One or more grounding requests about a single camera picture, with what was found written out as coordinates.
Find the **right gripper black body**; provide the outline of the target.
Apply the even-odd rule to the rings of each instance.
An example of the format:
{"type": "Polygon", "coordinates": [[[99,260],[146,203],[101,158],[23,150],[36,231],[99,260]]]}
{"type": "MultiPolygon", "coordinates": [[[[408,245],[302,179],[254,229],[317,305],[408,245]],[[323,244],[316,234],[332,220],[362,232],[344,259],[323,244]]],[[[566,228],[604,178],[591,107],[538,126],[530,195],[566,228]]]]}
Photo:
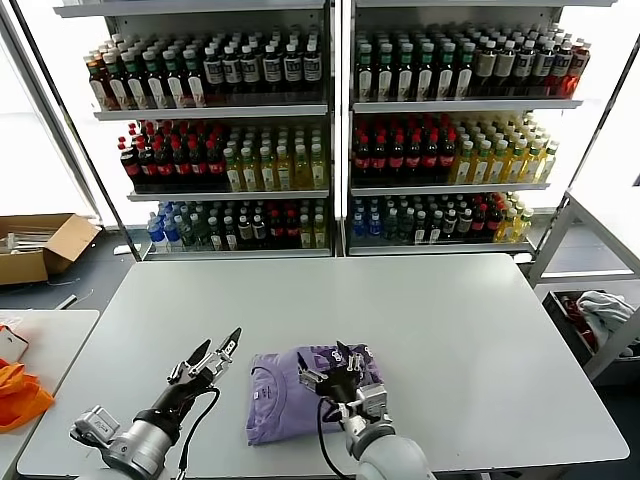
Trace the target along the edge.
{"type": "Polygon", "coordinates": [[[356,390],[361,380],[361,372],[346,367],[329,369],[313,387],[316,395],[327,397],[334,403],[351,403],[357,399],[356,390]]]}

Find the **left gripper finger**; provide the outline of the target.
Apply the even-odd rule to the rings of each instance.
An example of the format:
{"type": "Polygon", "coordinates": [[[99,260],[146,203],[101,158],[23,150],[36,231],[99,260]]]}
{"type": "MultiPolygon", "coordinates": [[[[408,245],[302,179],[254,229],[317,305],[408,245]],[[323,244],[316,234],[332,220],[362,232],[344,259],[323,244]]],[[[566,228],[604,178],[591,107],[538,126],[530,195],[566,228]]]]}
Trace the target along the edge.
{"type": "Polygon", "coordinates": [[[211,340],[202,344],[203,353],[197,362],[197,373],[207,373],[215,383],[233,363],[233,356],[239,346],[242,328],[237,327],[215,348],[211,349],[211,340]]]}
{"type": "Polygon", "coordinates": [[[211,340],[205,340],[187,360],[178,363],[167,377],[168,384],[185,384],[196,378],[211,358],[211,340]]]}

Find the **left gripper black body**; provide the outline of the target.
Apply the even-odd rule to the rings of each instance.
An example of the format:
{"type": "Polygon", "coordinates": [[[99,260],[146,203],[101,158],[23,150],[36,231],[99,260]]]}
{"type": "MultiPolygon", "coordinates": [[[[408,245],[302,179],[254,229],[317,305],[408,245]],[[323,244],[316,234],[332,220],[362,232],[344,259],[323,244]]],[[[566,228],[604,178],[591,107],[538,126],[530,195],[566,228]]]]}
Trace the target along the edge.
{"type": "Polygon", "coordinates": [[[213,372],[200,372],[186,383],[168,385],[151,407],[136,414],[133,422],[146,422],[158,428],[179,428],[196,398],[210,391],[214,383],[213,372]]]}

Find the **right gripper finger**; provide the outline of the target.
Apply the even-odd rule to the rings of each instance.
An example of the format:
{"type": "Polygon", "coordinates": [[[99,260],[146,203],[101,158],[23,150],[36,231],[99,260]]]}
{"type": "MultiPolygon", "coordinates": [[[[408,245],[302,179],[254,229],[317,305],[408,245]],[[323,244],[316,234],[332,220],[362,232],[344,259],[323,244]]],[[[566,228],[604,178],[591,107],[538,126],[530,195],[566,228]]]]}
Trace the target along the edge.
{"type": "Polygon", "coordinates": [[[299,382],[316,395],[323,395],[328,376],[325,373],[311,369],[300,352],[297,355],[299,382]]]}
{"type": "Polygon", "coordinates": [[[348,345],[336,342],[338,353],[337,365],[345,367],[348,372],[361,372],[365,366],[364,344],[348,345]]]}

